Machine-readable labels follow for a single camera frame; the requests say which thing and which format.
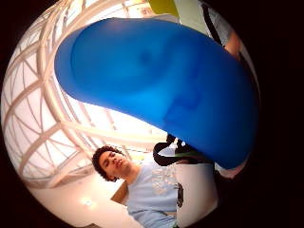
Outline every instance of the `dark hair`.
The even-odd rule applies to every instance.
[[[123,154],[122,151],[120,151],[119,149],[117,148],[114,148],[110,145],[104,145],[102,146],[101,148],[98,148],[94,155],[93,155],[93,158],[92,158],[92,163],[93,163],[93,166],[95,168],[95,170],[106,180],[106,181],[113,181],[115,182],[118,178],[114,178],[114,180],[110,179],[106,172],[103,170],[103,168],[99,165],[99,158],[102,156],[102,154],[106,151],[112,151],[112,152],[115,152],[115,153],[119,153],[119,154]]]

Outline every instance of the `yellow object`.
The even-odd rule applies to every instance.
[[[179,18],[174,0],[149,0],[149,3],[156,14],[170,13]]]

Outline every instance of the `man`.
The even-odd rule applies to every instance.
[[[174,154],[174,148],[163,151]],[[108,145],[96,150],[92,162],[107,181],[126,181],[128,213],[143,227],[167,228],[176,224],[178,189],[174,165],[159,166],[152,157],[137,164]]]

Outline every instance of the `glass ceiling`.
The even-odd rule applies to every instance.
[[[107,17],[151,17],[147,1],[62,0],[47,9],[16,47],[1,94],[9,157],[31,187],[52,188],[93,172],[96,148],[111,144],[140,161],[160,129],[114,110],[78,102],[60,88],[55,52],[73,30]]]

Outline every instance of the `backpack strap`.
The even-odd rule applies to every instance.
[[[197,163],[212,163],[209,159],[205,158],[200,152],[198,152],[191,145],[182,145],[181,140],[178,140],[178,147],[175,150],[175,157],[166,157],[159,153],[166,147],[168,147],[176,138],[170,134],[167,136],[166,142],[158,142],[153,148],[154,161],[160,166],[167,166],[181,160],[187,160],[188,164]]]

